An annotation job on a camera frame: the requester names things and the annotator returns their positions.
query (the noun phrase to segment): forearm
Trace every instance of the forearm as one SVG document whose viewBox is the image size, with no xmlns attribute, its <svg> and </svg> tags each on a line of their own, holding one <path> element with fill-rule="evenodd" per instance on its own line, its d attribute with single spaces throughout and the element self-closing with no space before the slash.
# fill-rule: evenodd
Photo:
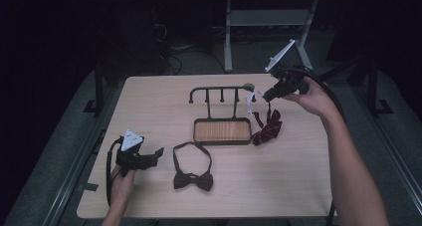
<svg viewBox="0 0 422 226">
<path fill-rule="evenodd" d="M 112 205 L 105 216 L 102 226 L 120 225 L 125 211 L 125 205 Z"/>
<path fill-rule="evenodd" d="M 344 225 L 388 225 L 378 188 L 339 113 L 321 118 L 328 136 L 331 191 Z"/>
</svg>

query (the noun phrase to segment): red bow tie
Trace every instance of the red bow tie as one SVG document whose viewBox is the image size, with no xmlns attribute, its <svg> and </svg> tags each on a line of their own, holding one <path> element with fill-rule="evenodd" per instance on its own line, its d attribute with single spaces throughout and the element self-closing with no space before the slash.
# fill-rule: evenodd
<svg viewBox="0 0 422 226">
<path fill-rule="evenodd" d="M 260 120 L 260 115 L 256 112 L 253 112 L 255 119 L 258 122 L 258 125 L 261 127 L 261 130 L 254 133 L 252 135 L 252 142 L 255 145 L 259 145 L 260 143 L 267 142 L 272 138 L 277 138 L 279 135 L 280 127 L 282 126 L 282 121 L 279 121 L 281 115 L 279 111 L 274 110 L 273 114 L 271 114 L 271 106 L 268 104 L 268 112 L 267 112 L 267 124 L 264 124 Z"/>
</svg>

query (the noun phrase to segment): human hand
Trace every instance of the human hand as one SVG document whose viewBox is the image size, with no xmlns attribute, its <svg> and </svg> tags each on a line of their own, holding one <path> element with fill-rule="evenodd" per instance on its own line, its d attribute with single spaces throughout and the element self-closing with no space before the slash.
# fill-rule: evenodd
<svg viewBox="0 0 422 226">
<path fill-rule="evenodd" d="M 110 208 L 126 208 L 133 191 L 133 181 L 136 171 L 130 170 L 125 177 L 121 175 L 121 167 L 116 165 L 111 172 Z"/>
<path fill-rule="evenodd" d="M 111 197 L 108 213 L 103 225 L 119 225 L 127 208 L 133 191 L 135 170 L 130 170 L 125 177 L 121 175 L 121 167 L 116 165 L 111 172 Z"/>
<path fill-rule="evenodd" d="M 320 117 L 338 114 L 334 102 L 319 84 L 309 77 L 304 77 L 304 82 L 310 87 L 305 95 L 290 94 L 283 97 L 283 99 L 296 102 L 307 112 L 316 114 Z"/>
</svg>

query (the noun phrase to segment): black bow tie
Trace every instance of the black bow tie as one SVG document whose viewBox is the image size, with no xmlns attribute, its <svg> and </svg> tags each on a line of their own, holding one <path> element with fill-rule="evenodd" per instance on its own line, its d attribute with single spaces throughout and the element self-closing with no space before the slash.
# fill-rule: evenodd
<svg viewBox="0 0 422 226">
<path fill-rule="evenodd" d="M 210 173 L 204 173 L 201 176 L 193 173 L 176 173 L 174 176 L 174 189 L 183 188 L 190 183 L 196 184 L 205 191 L 210 191 L 213 184 L 213 178 Z"/>
<path fill-rule="evenodd" d="M 181 148 L 181 147 L 185 146 L 186 144 L 195 145 L 198 149 L 200 149 L 202 152 L 204 152 L 210 158 L 210 165 L 208 166 L 208 170 L 204 174 L 202 174 L 201 176 L 198 176 L 194 173 L 185 174 L 180 169 L 179 161 L 177 160 L 175 151 L 176 151 L 176 149 Z M 202 146 L 200 143 L 191 142 L 191 141 L 179 144 L 177 146 L 174 146 L 174 148 L 173 148 L 173 160 L 174 160 L 174 166 L 176 168 L 176 175 L 174 176 L 174 180 L 173 180 L 174 189 L 183 188 L 190 183 L 195 183 L 199 188 L 201 188 L 205 191 L 211 190 L 211 187 L 214 183 L 213 177 L 210 173 L 212 159 L 211 159 L 210 153 L 208 152 L 207 149 L 204 148 L 204 146 Z"/>
</svg>

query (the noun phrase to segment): bow tie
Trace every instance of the bow tie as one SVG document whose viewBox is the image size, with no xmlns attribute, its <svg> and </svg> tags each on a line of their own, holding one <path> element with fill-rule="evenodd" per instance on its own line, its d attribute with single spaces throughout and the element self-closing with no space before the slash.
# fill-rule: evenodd
<svg viewBox="0 0 422 226">
<path fill-rule="evenodd" d="M 210 165 L 208 166 L 208 170 L 205 173 L 203 173 L 201 176 L 198 176 L 194 173 L 185 174 L 180 169 L 179 161 L 177 160 L 177 157 L 176 157 L 176 149 L 181 148 L 181 147 L 185 146 L 186 144 L 195 145 L 198 149 L 200 149 L 202 152 L 204 152 L 210 158 Z M 214 182 L 213 177 L 210 173 L 212 159 L 211 159 L 210 153 L 208 152 L 208 150 L 206 148 L 204 148 L 204 146 L 202 146 L 200 143 L 191 142 L 191 141 L 179 144 L 177 146 L 174 146 L 174 148 L 173 148 L 173 160 L 174 160 L 174 167 L 176 168 L 176 175 L 174 176 L 174 180 L 173 180 L 174 189 L 183 188 L 190 183 L 195 183 L 199 188 L 201 188 L 205 191 L 211 190 L 211 187 L 212 187 L 213 182 Z"/>
<path fill-rule="evenodd" d="M 210 173 L 204 173 L 201 176 L 198 176 L 193 173 L 184 174 L 177 172 L 174 176 L 174 189 L 183 188 L 190 183 L 196 184 L 205 191 L 210 191 L 213 184 L 213 178 Z"/>
<path fill-rule="evenodd" d="M 272 138 L 276 138 L 279 135 L 280 127 L 282 126 L 282 121 L 279 121 L 281 115 L 280 112 L 274 110 L 273 114 L 271 114 L 271 105 L 268 104 L 268 112 L 267 112 L 267 124 L 264 124 L 260 120 L 260 115 L 258 113 L 253 113 L 255 119 L 258 122 L 258 125 L 261 127 L 261 130 L 254 133 L 251 137 L 252 142 L 255 145 L 260 143 L 267 142 Z"/>
</svg>

